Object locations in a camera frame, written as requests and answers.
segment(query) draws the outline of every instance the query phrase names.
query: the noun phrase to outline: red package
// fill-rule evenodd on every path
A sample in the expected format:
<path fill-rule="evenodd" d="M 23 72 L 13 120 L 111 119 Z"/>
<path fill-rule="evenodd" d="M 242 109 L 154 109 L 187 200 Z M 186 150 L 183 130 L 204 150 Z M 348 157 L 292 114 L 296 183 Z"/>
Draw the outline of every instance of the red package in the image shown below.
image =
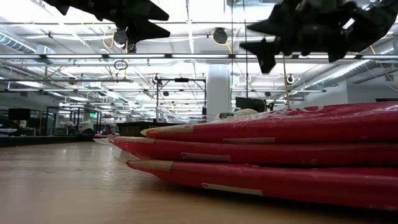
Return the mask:
<path fill-rule="evenodd" d="M 127 164 L 192 187 L 350 207 L 398 208 L 398 169 L 282 169 L 155 160 Z"/>
<path fill-rule="evenodd" d="M 313 106 L 252 114 L 206 124 L 153 128 L 154 139 L 190 142 L 396 141 L 398 103 Z"/>
<path fill-rule="evenodd" d="M 115 137 L 140 159 L 300 166 L 398 166 L 398 143 L 225 144 Z"/>

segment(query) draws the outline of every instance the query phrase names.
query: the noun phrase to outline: ceiling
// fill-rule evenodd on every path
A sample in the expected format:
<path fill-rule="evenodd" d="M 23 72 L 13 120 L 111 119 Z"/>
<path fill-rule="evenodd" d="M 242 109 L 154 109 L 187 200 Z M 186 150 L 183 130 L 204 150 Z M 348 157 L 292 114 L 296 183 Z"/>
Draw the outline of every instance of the ceiling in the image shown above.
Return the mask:
<path fill-rule="evenodd" d="M 245 54 L 239 48 L 239 43 L 245 40 L 261 40 L 264 36 L 255 32 L 245 30 L 245 25 L 252 22 L 266 19 L 271 13 L 273 2 L 275 1 L 250 1 L 243 8 L 241 1 L 236 1 L 234 6 L 224 0 L 153 0 L 170 15 L 167 22 L 153 21 L 171 32 L 171 36 L 166 39 L 145 40 L 137 44 L 139 54 Z M 361 6 L 365 6 L 372 1 L 357 1 Z M 0 7 L 0 32 L 7 33 L 13 38 L 25 43 L 28 46 L 46 46 L 56 54 L 125 54 L 124 50 L 112 43 L 112 33 L 115 25 L 110 21 L 98 21 L 95 16 L 71 8 L 66 16 L 62 16 L 54 7 L 49 6 L 40 0 L 13 0 L 3 1 Z M 216 27 L 224 27 L 229 37 L 229 45 L 218 45 L 211 38 L 211 32 Z M 377 44 L 382 44 L 394 37 L 393 27 L 391 33 L 380 40 Z M 2 54 L 18 54 L 4 45 L 0 45 Z M 246 81 L 244 73 L 250 74 L 250 88 L 254 89 L 284 89 L 284 66 L 278 63 L 270 74 L 262 74 L 256 59 L 250 59 L 247 67 L 244 60 L 236 62 L 217 60 L 175 60 L 175 59 L 134 59 L 128 60 L 129 66 L 123 71 L 115 71 L 114 61 L 110 60 L 109 66 L 104 66 L 105 61 L 82 60 L 78 63 L 86 63 L 84 66 L 73 65 L 75 62 L 70 60 L 54 60 L 52 65 L 38 66 L 33 60 L 24 64 L 23 60 L 15 59 L 14 65 L 23 65 L 32 73 L 29 77 L 43 76 L 45 72 L 51 74 L 54 79 L 66 79 L 76 77 L 78 79 L 107 79 L 123 77 L 134 82 L 124 83 L 95 83 L 80 82 L 76 85 L 68 83 L 51 83 L 54 88 L 102 88 L 102 89 L 150 89 L 153 88 L 152 78 L 158 74 L 161 78 L 197 78 L 206 79 L 209 66 L 214 63 L 226 63 L 229 65 L 230 72 L 234 78 L 232 87 L 235 90 L 242 89 L 242 92 L 233 92 L 235 96 L 244 96 L 246 93 Z M 328 65 L 325 62 L 317 61 L 287 61 L 285 65 L 286 73 L 291 73 L 297 77 L 296 82 L 309 82 L 317 76 L 338 66 L 339 63 Z M 167 85 L 170 89 L 184 89 L 184 92 L 170 92 L 170 96 L 162 96 L 165 99 L 203 99 L 204 93 L 200 90 L 197 83 L 175 83 Z M 90 101 L 103 102 L 110 98 L 110 102 L 120 103 L 120 98 L 128 102 L 139 102 L 142 113 L 150 113 L 155 107 L 154 93 L 144 92 L 120 92 L 117 96 L 98 96 L 98 92 L 87 92 L 79 94 L 82 98 Z M 257 93 L 250 93 L 249 96 L 258 97 Z M 200 103 L 190 103 L 181 106 L 170 106 L 169 109 L 178 112 L 189 112 L 191 114 L 201 113 Z"/>

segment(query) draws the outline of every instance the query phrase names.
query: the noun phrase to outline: table surface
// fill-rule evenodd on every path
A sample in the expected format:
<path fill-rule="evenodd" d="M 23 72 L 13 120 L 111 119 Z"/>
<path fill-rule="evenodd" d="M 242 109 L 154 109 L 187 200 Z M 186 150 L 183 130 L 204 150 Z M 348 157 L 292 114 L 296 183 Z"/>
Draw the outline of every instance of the table surface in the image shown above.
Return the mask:
<path fill-rule="evenodd" d="M 95 142 L 0 148 L 0 223 L 398 223 L 397 214 L 164 182 Z"/>

